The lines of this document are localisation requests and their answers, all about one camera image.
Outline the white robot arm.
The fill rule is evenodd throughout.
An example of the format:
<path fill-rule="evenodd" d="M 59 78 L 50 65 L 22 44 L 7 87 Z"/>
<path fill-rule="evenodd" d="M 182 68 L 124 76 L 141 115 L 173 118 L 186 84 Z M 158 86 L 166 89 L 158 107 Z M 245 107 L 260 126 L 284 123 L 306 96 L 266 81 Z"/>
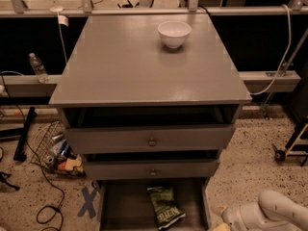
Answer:
<path fill-rule="evenodd" d="M 217 206 L 212 212 L 222 223 L 208 231 L 308 231 L 308 208 L 272 190 L 262 191 L 257 202 Z"/>

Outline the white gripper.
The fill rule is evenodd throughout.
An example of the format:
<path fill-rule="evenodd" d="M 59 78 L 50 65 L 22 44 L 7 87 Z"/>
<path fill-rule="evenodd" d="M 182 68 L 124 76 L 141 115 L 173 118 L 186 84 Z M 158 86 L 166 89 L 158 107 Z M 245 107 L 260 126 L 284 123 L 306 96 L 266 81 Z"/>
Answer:
<path fill-rule="evenodd" d="M 255 202 L 226 206 L 212 206 L 212 212 L 224 222 L 216 224 L 208 231 L 248 231 L 257 227 L 259 207 Z"/>

